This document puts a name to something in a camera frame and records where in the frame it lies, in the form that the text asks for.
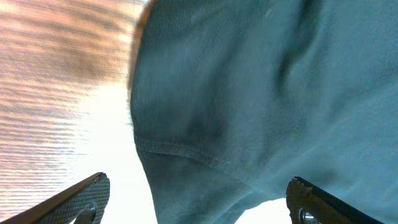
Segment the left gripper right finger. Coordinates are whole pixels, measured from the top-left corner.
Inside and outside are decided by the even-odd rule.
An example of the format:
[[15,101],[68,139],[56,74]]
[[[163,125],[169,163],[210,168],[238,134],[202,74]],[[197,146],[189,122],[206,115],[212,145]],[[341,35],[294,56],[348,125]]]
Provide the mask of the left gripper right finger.
[[286,190],[292,224],[382,224],[301,177]]

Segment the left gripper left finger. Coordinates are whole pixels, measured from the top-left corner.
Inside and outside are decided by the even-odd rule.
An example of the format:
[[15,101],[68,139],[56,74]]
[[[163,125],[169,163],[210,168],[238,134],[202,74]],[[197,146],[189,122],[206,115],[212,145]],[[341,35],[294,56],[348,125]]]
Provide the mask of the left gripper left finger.
[[97,172],[2,224],[100,224],[110,198],[110,179]]

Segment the black t-shirt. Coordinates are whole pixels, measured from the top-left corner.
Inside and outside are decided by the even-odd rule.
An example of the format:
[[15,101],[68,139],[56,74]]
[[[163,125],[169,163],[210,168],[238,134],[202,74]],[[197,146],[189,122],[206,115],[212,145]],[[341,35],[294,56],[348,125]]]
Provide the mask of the black t-shirt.
[[234,223],[296,176],[397,222],[397,2],[161,0],[132,83],[159,223]]

